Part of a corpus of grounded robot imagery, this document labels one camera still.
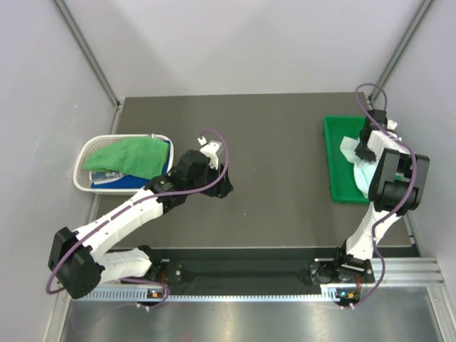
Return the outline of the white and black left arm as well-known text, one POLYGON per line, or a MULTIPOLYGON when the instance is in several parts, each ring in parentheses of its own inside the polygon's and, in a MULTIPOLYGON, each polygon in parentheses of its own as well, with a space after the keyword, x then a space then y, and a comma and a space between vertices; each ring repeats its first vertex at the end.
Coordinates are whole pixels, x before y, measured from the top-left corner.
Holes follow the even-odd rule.
POLYGON ((148 246, 114 252, 118 242, 145 223, 160 218, 201 193, 223 198, 232 190, 227 161, 203 150, 189 150, 166 174, 152 178, 130 199, 96 221, 72 231, 58 230, 53 238, 48 267, 47 294, 58 280, 72 299, 81 299, 98 285, 111 281, 154 284, 162 262, 148 246))

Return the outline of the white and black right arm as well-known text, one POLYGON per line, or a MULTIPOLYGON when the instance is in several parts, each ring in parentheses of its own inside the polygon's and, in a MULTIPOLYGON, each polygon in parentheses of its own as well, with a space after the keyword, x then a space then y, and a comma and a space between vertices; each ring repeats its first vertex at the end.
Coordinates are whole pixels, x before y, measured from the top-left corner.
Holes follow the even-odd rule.
POLYGON ((366 273, 378 242, 423 196, 429 157, 412 154, 384 110, 368 110, 358 139, 344 137, 340 151, 353 165, 356 187, 369 206, 357 230, 343 243, 332 265, 342 282, 366 273))

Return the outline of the green towel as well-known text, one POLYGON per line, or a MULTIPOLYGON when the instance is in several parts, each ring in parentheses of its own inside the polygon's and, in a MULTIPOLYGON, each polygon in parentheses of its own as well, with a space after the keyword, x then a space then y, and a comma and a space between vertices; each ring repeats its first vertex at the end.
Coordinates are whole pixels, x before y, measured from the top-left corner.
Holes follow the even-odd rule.
POLYGON ((148 136, 126 138, 94 150, 82 169, 151 179, 162 174, 169 147, 168 143, 148 136))

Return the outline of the pale mint towel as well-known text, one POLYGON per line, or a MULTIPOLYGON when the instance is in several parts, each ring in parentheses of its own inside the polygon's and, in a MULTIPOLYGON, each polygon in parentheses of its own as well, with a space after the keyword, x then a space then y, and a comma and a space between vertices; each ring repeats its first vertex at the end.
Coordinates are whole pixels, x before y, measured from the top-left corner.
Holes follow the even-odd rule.
POLYGON ((344 136, 339 146, 339 150, 345 159, 353 165, 353 179, 356 187, 365 198, 368 198, 369 187, 375 174, 378 161, 369 162, 357 157, 355 148, 358 143, 358 140, 344 136))

